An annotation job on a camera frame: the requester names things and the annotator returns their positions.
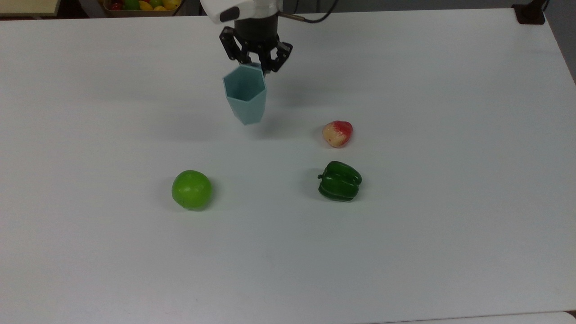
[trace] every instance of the fruit basket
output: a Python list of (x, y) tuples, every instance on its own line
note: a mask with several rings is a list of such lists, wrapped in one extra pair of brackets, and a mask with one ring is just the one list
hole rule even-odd
[(144, 5), (148, 10), (142, 10), (141, 2), (137, 0), (104, 0), (104, 13), (108, 17), (166, 17), (173, 16), (181, 5), (181, 0), (149, 0), (145, 2), (149, 6)]

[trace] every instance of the green apple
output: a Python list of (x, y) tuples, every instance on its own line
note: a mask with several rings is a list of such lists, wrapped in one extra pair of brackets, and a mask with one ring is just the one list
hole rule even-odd
[(140, 10), (138, 0), (124, 0), (124, 10)]
[(212, 195), (210, 180), (198, 171), (180, 173), (172, 184), (172, 198), (186, 209), (204, 206)]

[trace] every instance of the green bell pepper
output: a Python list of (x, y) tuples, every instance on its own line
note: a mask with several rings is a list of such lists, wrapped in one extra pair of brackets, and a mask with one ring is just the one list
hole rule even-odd
[(318, 179), (322, 179), (318, 191), (326, 198), (336, 201), (354, 199), (358, 194), (358, 186), (362, 183), (358, 171), (338, 161), (328, 163)]

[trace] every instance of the apple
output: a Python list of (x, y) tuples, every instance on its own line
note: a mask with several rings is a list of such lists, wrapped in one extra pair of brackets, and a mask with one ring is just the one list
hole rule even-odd
[(341, 120), (335, 120), (324, 126), (324, 129), (322, 129), (322, 135), (328, 144), (338, 148), (348, 143), (350, 140), (350, 137), (352, 136), (352, 124)]
[(152, 8), (164, 6), (164, 4), (162, 3), (162, 0), (150, 0), (149, 4), (150, 4), (150, 6), (152, 6)]
[(110, 10), (122, 10), (122, 3), (121, 2), (114, 2), (110, 5)]
[(210, 180), (198, 171), (184, 171), (172, 183), (172, 198), (186, 209), (205, 206), (211, 195)]

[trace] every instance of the cup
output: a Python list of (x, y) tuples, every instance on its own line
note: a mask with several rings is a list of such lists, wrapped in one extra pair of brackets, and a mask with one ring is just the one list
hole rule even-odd
[(223, 80), (234, 116), (244, 125), (259, 123), (266, 106), (266, 83), (260, 65), (240, 65)]

